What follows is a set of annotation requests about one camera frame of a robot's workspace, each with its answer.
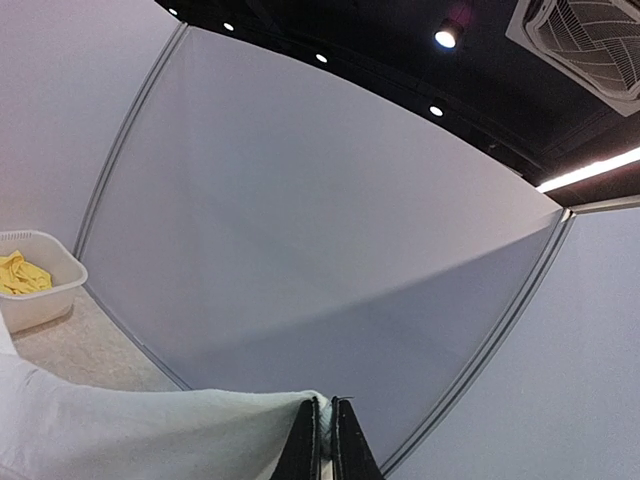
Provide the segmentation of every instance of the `laundry basket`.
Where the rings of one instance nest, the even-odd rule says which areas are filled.
[[[87,269],[51,235],[36,230],[0,232],[0,256],[20,250],[51,274],[53,288],[26,295],[0,293],[0,311],[10,332],[34,327],[67,313],[87,281]]]

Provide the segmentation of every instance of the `ceiling air conditioner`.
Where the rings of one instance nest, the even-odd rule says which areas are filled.
[[[640,0],[519,0],[507,37],[625,117],[640,110]]]

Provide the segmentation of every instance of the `yellow garment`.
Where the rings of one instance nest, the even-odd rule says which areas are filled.
[[[19,250],[0,257],[0,292],[9,295],[40,292],[52,288],[51,275],[25,261]]]

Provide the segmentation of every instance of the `white sheet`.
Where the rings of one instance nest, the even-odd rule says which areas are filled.
[[[0,480],[268,479],[300,403],[327,403],[73,385],[16,355],[1,321],[0,352]]]

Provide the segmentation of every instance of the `beige floor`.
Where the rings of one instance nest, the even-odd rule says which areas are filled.
[[[21,357],[73,383],[138,392],[179,388],[82,290],[72,311],[13,336]]]

